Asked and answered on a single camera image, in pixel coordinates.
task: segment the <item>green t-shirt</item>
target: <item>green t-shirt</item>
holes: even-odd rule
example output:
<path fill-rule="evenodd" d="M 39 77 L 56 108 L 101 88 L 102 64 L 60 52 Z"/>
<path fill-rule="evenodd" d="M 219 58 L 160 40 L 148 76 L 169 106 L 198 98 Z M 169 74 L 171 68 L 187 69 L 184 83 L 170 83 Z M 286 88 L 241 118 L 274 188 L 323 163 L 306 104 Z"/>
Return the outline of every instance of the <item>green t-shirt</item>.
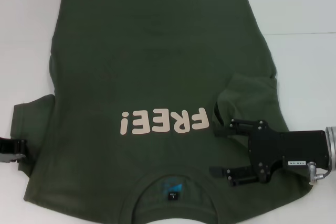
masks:
<path fill-rule="evenodd" d="M 33 157 L 19 165 L 26 201 L 101 223 L 215 224 L 311 188 L 284 170 L 237 188 L 209 173 L 249 165 L 245 139 L 214 136 L 216 102 L 225 122 L 287 130 L 248 0 L 61 0 L 50 75 L 55 96 L 14 110 L 12 137 Z"/>

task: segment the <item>white label sticker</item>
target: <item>white label sticker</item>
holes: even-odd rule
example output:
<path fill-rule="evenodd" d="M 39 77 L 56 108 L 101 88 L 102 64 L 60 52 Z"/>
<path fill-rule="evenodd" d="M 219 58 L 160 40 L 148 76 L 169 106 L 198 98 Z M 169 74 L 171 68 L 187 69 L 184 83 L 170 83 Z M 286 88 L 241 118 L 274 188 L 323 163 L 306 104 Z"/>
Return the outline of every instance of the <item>white label sticker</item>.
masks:
<path fill-rule="evenodd" d="M 288 165 L 306 165 L 306 161 L 288 161 Z"/>

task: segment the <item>metal cylinder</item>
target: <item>metal cylinder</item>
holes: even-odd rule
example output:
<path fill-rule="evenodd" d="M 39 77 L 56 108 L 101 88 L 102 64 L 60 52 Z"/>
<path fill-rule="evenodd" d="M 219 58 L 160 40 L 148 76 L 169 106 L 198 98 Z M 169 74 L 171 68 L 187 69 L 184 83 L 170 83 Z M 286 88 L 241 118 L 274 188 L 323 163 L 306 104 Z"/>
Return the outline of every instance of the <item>metal cylinder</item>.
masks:
<path fill-rule="evenodd" d="M 325 135 L 327 137 L 327 145 L 329 152 L 329 165 L 331 170 L 336 169 L 336 127 L 325 128 Z"/>
<path fill-rule="evenodd" d="M 317 185 L 316 164 L 314 162 L 309 162 L 307 165 L 309 170 L 309 184 L 312 186 Z"/>

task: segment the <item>neckline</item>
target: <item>neckline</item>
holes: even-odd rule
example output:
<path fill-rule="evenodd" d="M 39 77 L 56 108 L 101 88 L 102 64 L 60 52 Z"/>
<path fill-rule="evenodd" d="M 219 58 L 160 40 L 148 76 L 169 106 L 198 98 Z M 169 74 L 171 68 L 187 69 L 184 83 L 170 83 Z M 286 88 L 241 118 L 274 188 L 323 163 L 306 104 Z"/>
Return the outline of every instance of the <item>neckline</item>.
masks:
<path fill-rule="evenodd" d="M 136 203 L 138 199 L 141 197 L 141 194 L 156 180 L 158 180 L 161 177 L 164 176 L 170 176 L 170 175 L 180 175 L 188 177 L 189 179 L 192 179 L 196 181 L 209 195 L 215 211 L 217 215 L 217 223 L 225 223 L 225 220 L 230 219 L 228 216 L 229 213 L 227 212 L 227 208 L 224 205 L 224 201 L 221 199 L 219 192 L 219 189 L 217 186 L 212 183 L 202 172 L 199 170 L 193 168 L 193 167 L 187 167 L 187 166 L 165 166 L 160 167 L 154 170 L 153 172 L 143 176 L 136 184 L 136 186 L 130 191 L 128 196 L 126 197 L 126 200 L 124 201 L 120 214 L 119 214 L 119 221 L 118 223 L 122 224 L 134 224 L 133 222 L 133 211 L 136 207 Z M 194 220 L 203 221 L 206 219 L 204 218 L 193 218 Z"/>

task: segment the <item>white background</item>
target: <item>white background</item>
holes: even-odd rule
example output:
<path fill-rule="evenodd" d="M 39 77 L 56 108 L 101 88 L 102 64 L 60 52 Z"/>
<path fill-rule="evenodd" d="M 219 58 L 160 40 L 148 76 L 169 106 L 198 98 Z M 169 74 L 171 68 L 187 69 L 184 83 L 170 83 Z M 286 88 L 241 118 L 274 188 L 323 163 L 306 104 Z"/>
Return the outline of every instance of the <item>white background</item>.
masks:
<path fill-rule="evenodd" d="M 336 126 L 336 1 L 249 1 L 278 69 L 280 106 L 289 128 Z M 48 61 L 59 4 L 60 0 L 0 0 L 2 137 L 9 137 L 15 104 L 53 92 Z M 91 223 L 24 202 L 27 183 L 17 164 L 0 164 L 0 223 Z M 335 206 L 336 173 L 332 173 L 307 196 L 244 223 L 331 224 L 336 222 Z"/>

